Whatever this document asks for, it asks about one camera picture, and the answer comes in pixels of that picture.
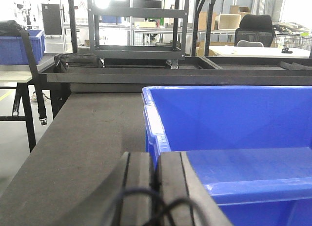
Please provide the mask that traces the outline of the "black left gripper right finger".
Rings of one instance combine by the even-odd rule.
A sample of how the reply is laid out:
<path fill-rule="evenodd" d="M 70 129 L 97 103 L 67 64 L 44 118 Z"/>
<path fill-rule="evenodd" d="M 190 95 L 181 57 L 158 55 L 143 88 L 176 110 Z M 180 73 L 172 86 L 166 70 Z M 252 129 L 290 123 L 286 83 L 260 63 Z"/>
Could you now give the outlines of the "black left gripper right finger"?
<path fill-rule="evenodd" d="M 166 204 L 180 198 L 194 201 L 203 212 L 207 226 L 232 225 L 200 182 L 186 152 L 164 152 L 159 156 L 156 189 Z"/>

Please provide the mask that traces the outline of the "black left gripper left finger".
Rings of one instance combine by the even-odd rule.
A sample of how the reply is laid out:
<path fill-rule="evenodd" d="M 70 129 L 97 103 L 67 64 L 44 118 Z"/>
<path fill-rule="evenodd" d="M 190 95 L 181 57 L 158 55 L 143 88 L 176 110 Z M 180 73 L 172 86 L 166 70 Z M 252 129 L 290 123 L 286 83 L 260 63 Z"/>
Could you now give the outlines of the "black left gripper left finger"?
<path fill-rule="evenodd" d="M 110 174 L 58 226 L 141 226 L 152 216 L 153 163 L 146 152 L 125 152 Z"/>

